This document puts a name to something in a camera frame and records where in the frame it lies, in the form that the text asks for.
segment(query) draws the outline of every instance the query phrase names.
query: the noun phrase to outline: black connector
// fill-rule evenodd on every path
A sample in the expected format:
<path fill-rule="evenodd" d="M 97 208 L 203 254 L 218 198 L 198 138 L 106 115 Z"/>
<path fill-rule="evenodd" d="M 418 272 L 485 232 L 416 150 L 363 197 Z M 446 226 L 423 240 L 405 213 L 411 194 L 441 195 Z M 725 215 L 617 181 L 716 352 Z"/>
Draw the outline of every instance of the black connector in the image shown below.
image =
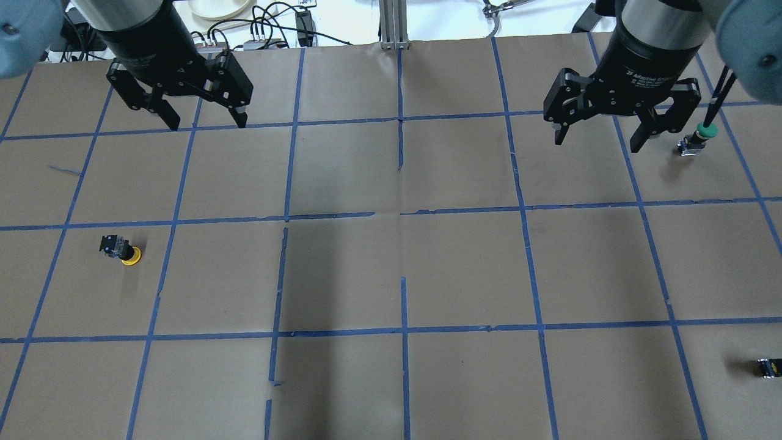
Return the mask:
<path fill-rule="evenodd" d="M 312 22 L 312 13 L 309 9 L 305 9 L 304 11 L 296 11 L 296 28 L 302 31 L 306 31 L 298 32 L 299 46 L 312 47 L 315 36 L 314 34 L 311 34 L 311 32 L 315 31 L 315 25 Z"/>

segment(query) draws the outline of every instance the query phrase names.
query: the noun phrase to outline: screw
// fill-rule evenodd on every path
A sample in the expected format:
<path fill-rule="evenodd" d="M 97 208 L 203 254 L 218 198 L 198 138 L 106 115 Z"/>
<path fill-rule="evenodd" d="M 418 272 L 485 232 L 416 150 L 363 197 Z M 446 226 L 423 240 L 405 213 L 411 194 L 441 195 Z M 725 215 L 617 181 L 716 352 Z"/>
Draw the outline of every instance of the screw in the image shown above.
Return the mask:
<path fill-rule="evenodd" d="M 16 29 L 15 27 L 11 26 L 8 23 L 2 25 L 2 31 L 7 33 L 8 35 L 19 34 L 19 29 Z"/>
<path fill-rule="evenodd" d="M 763 67 L 770 67 L 772 64 L 776 62 L 777 62 L 777 58 L 774 55 L 770 55 L 770 54 L 760 59 L 760 65 Z"/>

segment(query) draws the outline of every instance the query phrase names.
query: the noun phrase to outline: white round object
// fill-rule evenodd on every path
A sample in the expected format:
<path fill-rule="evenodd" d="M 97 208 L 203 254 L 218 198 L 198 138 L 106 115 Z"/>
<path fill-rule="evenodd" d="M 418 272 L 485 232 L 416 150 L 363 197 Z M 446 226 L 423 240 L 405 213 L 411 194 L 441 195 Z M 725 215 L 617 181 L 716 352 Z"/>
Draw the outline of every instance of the white round object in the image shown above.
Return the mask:
<path fill-rule="evenodd" d="M 224 20 L 240 13 L 252 0 L 188 0 L 193 15 L 206 20 Z"/>

